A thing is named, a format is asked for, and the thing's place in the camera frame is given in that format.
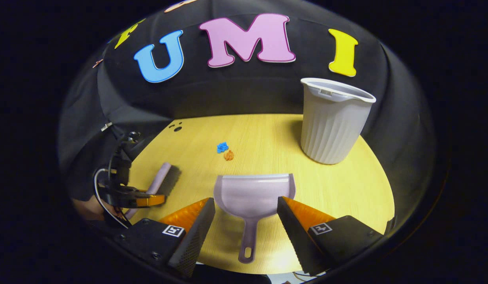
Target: round table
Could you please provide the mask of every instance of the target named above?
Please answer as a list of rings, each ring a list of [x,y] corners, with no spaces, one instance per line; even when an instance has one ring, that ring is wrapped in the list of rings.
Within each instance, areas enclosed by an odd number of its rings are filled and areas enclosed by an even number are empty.
[[[164,162],[181,175],[166,203],[139,210],[130,220],[159,220],[187,205],[213,197],[218,175],[292,173],[295,200],[333,217],[351,215],[381,234],[394,216],[384,170],[360,136],[336,165],[310,159],[300,148],[302,115],[251,114],[174,120],[133,161],[129,185],[148,189]],[[217,145],[226,142],[235,158],[226,161]],[[244,221],[216,205],[199,262],[239,273],[274,274],[301,270],[277,214],[258,223],[255,259],[238,261]]]

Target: handle hole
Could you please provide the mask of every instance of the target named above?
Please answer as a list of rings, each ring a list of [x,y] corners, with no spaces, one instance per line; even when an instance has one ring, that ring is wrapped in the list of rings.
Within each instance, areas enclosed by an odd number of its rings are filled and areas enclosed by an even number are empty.
[[[251,257],[251,251],[252,251],[252,248],[250,248],[250,247],[245,248],[244,256],[246,258]]]

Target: hand brush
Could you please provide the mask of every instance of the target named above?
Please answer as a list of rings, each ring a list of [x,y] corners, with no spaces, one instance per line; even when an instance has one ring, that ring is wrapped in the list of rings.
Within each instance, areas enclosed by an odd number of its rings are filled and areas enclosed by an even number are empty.
[[[146,193],[168,196],[177,183],[180,174],[181,170],[178,167],[170,165],[170,163],[163,163]],[[137,208],[130,208],[125,216],[130,219],[137,210]]]

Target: blue letter u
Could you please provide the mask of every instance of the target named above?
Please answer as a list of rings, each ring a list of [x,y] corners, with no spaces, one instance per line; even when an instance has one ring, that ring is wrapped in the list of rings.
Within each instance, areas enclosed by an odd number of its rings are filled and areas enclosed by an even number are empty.
[[[147,45],[139,50],[133,59],[139,63],[139,69],[144,79],[151,83],[160,83],[174,77],[179,72],[184,63],[184,55],[182,54],[181,43],[179,36],[182,30],[177,30],[165,35],[159,40],[159,43],[166,45],[166,51],[170,57],[170,63],[164,68],[158,68],[154,64],[151,50],[154,45]]]

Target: yellow letter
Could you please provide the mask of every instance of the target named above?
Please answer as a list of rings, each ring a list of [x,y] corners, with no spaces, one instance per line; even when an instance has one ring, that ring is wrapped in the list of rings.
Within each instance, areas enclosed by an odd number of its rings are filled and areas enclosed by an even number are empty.
[[[358,41],[352,36],[339,30],[328,30],[335,38],[335,60],[328,65],[330,71],[354,77],[356,69],[354,68],[354,46]]]
[[[130,36],[130,33],[131,33],[132,31],[134,31],[134,30],[137,28],[137,26],[138,26],[140,23],[142,23],[144,20],[142,20],[142,21],[140,21],[140,22],[136,23],[135,25],[132,25],[132,26],[131,26],[131,27],[129,27],[129,28],[126,30],[126,31],[124,31],[124,32],[121,34],[121,37],[119,38],[118,43],[116,43],[116,46],[114,47],[114,49],[117,49],[117,48],[118,48],[118,46],[120,46],[120,45],[121,45],[121,43],[123,43],[125,40],[127,40],[127,39],[128,39],[128,37]]]

